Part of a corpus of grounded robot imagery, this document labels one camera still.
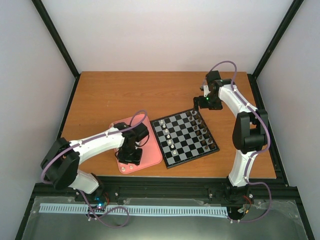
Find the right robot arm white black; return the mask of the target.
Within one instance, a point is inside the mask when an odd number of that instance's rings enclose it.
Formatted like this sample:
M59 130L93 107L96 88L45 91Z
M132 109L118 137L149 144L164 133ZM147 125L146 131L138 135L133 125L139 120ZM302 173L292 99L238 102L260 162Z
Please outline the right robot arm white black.
M222 110L225 103L235 116L232 142L235 160L228 180L233 187L248 184L250 171L258 152L270 143L268 113L252 105L231 79L222 79L217 70L206 74L203 95L193 98L193 108Z

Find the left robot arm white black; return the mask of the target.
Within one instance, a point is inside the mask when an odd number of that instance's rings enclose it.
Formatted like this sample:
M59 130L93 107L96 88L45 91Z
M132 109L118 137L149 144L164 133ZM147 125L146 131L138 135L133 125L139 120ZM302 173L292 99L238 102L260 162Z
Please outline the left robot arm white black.
M80 140L59 138L40 164L41 180L52 184L56 190L73 188L86 193L92 201L99 201L103 198L104 188L94 174L79 170L79 165L113 149L120 163L138 165L143 154L138 143L144 138L149 138L149 130L142 122L135 126L120 122L104 132Z

